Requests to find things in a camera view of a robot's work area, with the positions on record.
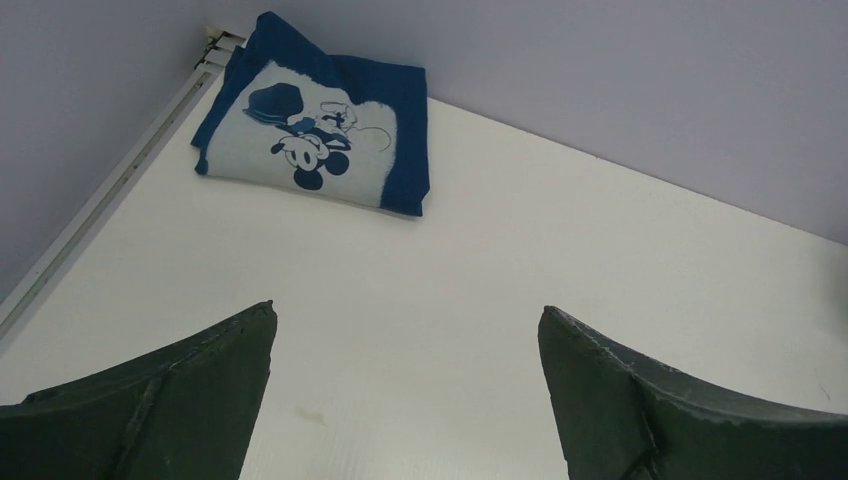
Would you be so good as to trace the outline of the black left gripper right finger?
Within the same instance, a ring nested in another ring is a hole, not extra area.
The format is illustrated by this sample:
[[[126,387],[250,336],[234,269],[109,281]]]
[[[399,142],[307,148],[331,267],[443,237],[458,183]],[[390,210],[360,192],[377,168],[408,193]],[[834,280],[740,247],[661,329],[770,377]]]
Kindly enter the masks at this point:
[[[572,479],[843,479],[847,418],[703,381],[557,307],[538,346]]]

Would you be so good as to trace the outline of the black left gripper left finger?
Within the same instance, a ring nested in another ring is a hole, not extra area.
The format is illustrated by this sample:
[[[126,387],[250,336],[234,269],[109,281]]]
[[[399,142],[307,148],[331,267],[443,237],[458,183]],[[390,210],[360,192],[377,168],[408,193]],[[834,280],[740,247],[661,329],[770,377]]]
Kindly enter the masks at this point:
[[[1,409],[5,479],[236,479],[270,376],[261,302]]]

